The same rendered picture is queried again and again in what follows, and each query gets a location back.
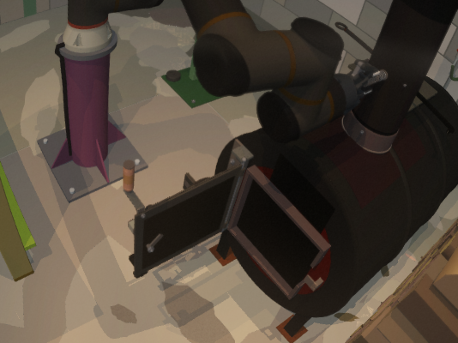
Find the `green board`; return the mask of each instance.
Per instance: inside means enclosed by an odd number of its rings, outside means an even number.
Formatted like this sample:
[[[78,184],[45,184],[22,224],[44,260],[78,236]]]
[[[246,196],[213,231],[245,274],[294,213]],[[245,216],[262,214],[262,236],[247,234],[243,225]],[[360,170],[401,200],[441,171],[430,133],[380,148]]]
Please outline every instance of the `green board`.
[[[181,99],[191,108],[207,104],[220,98],[207,92],[198,80],[191,80],[190,68],[179,70],[179,73],[181,74],[180,81],[170,82],[165,75],[162,76],[162,79],[164,79],[164,81],[167,82],[167,84],[172,87]]]
[[[28,226],[24,216],[22,215],[21,209],[17,204],[15,195],[13,194],[13,190],[9,186],[8,179],[6,178],[5,170],[0,163],[0,180],[2,181],[1,184],[3,185],[3,189],[5,191],[6,198],[8,200],[9,209],[13,214],[13,218],[15,220],[15,224],[17,227],[17,231],[19,232],[19,236],[21,237],[22,245],[24,245],[25,250],[29,250],[34,246],[37,246],[35,240],[32,237],[32,233],[28,230]]]

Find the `metal base plate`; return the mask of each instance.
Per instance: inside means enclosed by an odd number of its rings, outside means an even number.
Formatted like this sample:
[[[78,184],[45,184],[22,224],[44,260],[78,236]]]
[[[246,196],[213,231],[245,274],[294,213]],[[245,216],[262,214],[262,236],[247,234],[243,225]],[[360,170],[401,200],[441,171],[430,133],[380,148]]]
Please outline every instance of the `metal base plate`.
[[[38,144],[45,156],[48,166],[51,169],[51,166],[66,139],[65,129],[45,138],[48,140],[46,144],[43,142],[44,139],[40,139]],[[136,165],[136,172],[148,167],[147,163],[136,151],[130,141],[127,138],[124,138],[108,146],[108,155],[106,156],[104,163],[110,183],[106,182],[105,178],[96,166],[85,168],[78,166],[73,161],[53,168],[51,171],[62,189],[62,192],[65,194],[67,201],[73,202],[74,200],[86,196],[95,190],[99,190],[108,184],[115,183],[122,179],[123,163],[127,159],[132,159],[134,161],[136,159],[140,160],[140,164]],[[70,188],[75,189],[75,193],[73,195],[70,194]]]

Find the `copper cylinder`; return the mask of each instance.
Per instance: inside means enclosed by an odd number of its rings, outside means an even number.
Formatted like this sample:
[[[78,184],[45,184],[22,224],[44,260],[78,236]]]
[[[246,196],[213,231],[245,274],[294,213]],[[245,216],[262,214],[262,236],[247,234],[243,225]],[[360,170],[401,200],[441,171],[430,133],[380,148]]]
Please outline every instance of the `copper cylinder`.
[[[131,192],[134,190],[134,176],[136,173],[136,164],[133,160],[127,159],[123,165],[123,187],[124,191]]]

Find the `concrete floor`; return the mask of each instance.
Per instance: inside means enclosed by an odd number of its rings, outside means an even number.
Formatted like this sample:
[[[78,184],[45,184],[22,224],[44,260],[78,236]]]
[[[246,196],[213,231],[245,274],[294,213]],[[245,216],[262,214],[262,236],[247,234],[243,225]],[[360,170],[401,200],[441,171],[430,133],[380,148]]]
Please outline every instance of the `concrete floor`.
[[[119,37],[111,54],[110,115],[148,163],[136,174],[145,204],[179,192],[186,172],[213,176],[222,148],[260,127],[262,92],[190,109],[160,79],[190,66],[194,42],[181,3],[164,5],[109,16]],[[121,182],[70,204],[65,199],[36,141],[63,128],[54,47],[66,11],[0,26],[0,161],[37,244],[35,274],[24,280],[14,282],[0,259],[0,341],[286,342],[276,327],[291,312],[259,290],[237,261],[222,267],[215,260],[208,248],[219,235],[137,280],[127,227],[136,211]],[[312,318],[298,342],[345,342],[456,220],[457,201],[454,190],[388,265],[389,275],[374,276],[340,313]]]

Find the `orange stripe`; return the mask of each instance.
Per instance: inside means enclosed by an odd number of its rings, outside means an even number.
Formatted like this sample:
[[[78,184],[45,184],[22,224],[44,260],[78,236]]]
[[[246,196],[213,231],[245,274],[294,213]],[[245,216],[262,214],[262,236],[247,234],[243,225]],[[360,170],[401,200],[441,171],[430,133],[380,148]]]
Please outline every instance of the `orange stripe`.
[[[321,99],[321,100],[306,100],[306,99],[302,99],[302,98],[299,98],[297,97],[296,95],[293,95],[291,93],[289,93],[287,90],[285,90],[285,88],[279,88],[279,91],[285,95],[288,99],[294,101],[294,102],[298,102],[299,104],[302,104],[302,105],[308,105],[308,106],[316,106],[316,105],[320,105],[324,99]]]
[[[209,21],[207,24],[205,24],[200,30],[199,30],[199,33],[197,34],[197,38],[199,39],[199,37],[201,37],[203,35],[203,33],[205,31],[207,31],[207,29],[209,27],[211,27],[213,24],[216,24],[218,21],[223,21],[227,18],[233,18],[233,17],[236,17],[236,16],[244,16],[246,18],[250,18],[250,15],[248,13],[244,13],[244,12],[230,12],[230,13],[225,13],[223,15],[218,15],[216,16],[215,18],[213,18],[211,21]]]
[[[294,74],[296,74],[296,54],[294,53],[294,49],[292,48],[291,41],[288,39],[288,37],[280,31],[276,31],[276,32],[283,38],[283,40],[285,40],[285,43],[289,50],[289,59],[290,59],[291,67],[289,69],[288,81],[286,82],[285,86],[283,86],[283,87],[286,87],[291,84],[292,79],[294,79]]]
[[[88,29],[90,29],[90,28],[101,27],[101,26],[102,26],[103,24],[105,24],[107,21],[108,21],[108,17],[106,17],[106,19],[105,19],[104,21],[100,22],[99,24],[89,25],[89,26],[87,26],[87,27],[81,27],[81,26],[79,26],[79,25],[72,24],[72,23],[69,22],[69,21],[68,21],[68,23],[69,23],[69,25],[70,25],[71,27],[79,28],[79,29],[81,29],[81,30],[88,30]]]
[[[334,116],[334,99],[333,99],[331,92],[328,92],[326,95],[328,95],[329,103],[331,104],[331,115],[329,116],[329,120],[328,120],[328,123],[329,123],[331,120],[333,120],[333,116]]]

